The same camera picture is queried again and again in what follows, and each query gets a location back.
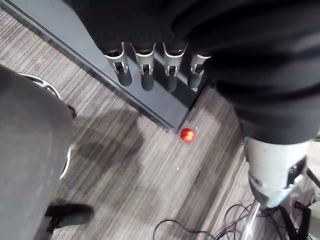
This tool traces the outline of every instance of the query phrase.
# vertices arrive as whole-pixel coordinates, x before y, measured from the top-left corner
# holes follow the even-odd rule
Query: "striped carpet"
[[[77,111],[69,170],[53,201],[95,209],[91,223],[58,229],[53,239],[151,240],[157,223],[166,218],[214,234],[230,205],[250,203],[238,124],[230,105],[214,89],[203,91],[187,118],[184,127],[195,129],[196,136],[184,143],[15,17],[0,8],[0,64],[47,80]],[[267,221],[257,221],[255,232],[252,239],[278,238]],[[210,238],[164,223],[155,239]]]

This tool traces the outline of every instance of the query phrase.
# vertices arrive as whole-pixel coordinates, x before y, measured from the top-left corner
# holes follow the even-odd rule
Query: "wire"
[[[307,176],[315,183],[315,185],[320,189],[320,181],[317,176],[311,171],[310,168],[306,171]]]
[[[274,226],[275,226],[275,229],[276,229],[276,231],[277,231],[277,233],[278,233],[278,235],[279,235],[279,238],[280,238],[281,240],[283,240],[284,238],[283,238],[283,236],[282,236],[282,234],[281,234],[281,231],[280,231],[280,229],[279,229],[279,225],[277,224],[275,218],[274,218],[273,216],[269,216],[268,218],[270,218],[270,219],[272,220],[272,223],[273,223]]]
[[[242,211],[242,213],[241,213],[240,216],[239,216],[239,217],[241,217],[241,215],[243,214],[243,212],[244,212],[245,210],[247,210],[247,211],[249,212],[249,209],[248,209],[249,206],[246,207],[246,206],[244,206],[244,205],[242,205],[242,204],[234,204],[234,205],[232,205],[231,207],[229,207],[228,210],[225,212],[224,217],[223,217],[223,226],[224,226],[224,229],[227,228],[227,227],[226,227],[226,225],[227,225],[227,224],[226,224],[226,220],[227,220],[228,213],[230,212],[231,209],[233,209],[234,207],[243,207],[244,210]]]
[[[183,226],[180,222],[178,222],[177,220],[174,220],[174,219],[165,219],[165,220],[162,220],[161,222],[159,222],[157,224],[157,226],[154,228],[153,230],[153,235],[152,235],[152,239],[155,240],[155,235],[156,235],[156,231],[157,229],[160,227],[161,224],[163,223],[166,223],[166,222],[173,222],[173,223],[176,223],[178,224],[183,230],[185,230],[186,232],[188,233],[191,233],[191,234],[206,234],[208,235],[209,237],[212,237],[213,240],[216,240],[215,237],[213,235],[211,235],[211,233],[207,232],[207,231],[195,231],[195,230],[189,230],[187,229],[185,226]]]
[[[220,230],[218,233],[216,234],[211,234],[210,232],[208,231],[196,231],[196,230],[190,230],[188,228],[186,228],[185,226],[183,226],[179,221],[177,220],[174,220],[174,219],[164,219],[162,220],[161,222],[159,222],[156,227],[154,228],[153,230],[153,235],[152,235],[152,239],[155,240],[155,236],[156,236],[156,232],[157,232],[157,229],[160,227],[161,224],[163,223],[166,223],[166,222],[173,222],[173,223],[176,223],[178,224],[183,230],[185,230],[186,232],[188,233],[191,233],[191,234],[206,234],[208,237],[211,237],[212,240],[219,240],[221,239],[223,236],[227,236],[228,239],[230,239],[229,237],[229,233],[233,233],[233,237],[234,239],[236,239],[236,233],[241,233],[239,230],[237,230],[237,224],[245,219],[248,214],[242,216],[242,214],[245,212],[245,211],[249,211],[249,207],[252,205],[249,204],[248,206],[244,206],[242,204],[234,204],[232,205],[231,207],[228,208],[228,210],[225,212],[224,214],[224,218],[223,218],[223,229]],[[228,213],[231,211],[232,208],[234,207],[242,207],[244,208],[243,211],[240,213],[239,217],[237,220],[234,220],[233,222],[229,223],[228,225],[226,224],[226,218],[228,216]],[[260,209],[260,215],[257,215],[256,217],[257,218],[266,218],[267,220],[270,218],[271,219],[271,223],[274,224],[275,228],[276,228],[276,231],[280,237],[281,240],[284,239],[284,237],[282,236],[282,233],[280,231],[279,228],[286,228],[285,226],[282,226],[282,225],[279,225],[277,224],[276,220],[274,219],[273,217],[273,214],[277,211],[278,209],[277,208],[270,208],[270,209]]]
[[[320,198],[320,195],[315,194],[315,195],[313,195],[313,196],[311,197],[311,205],[316,202],[316,201],[314,202],[314,197],[319,197],[319,198]]]

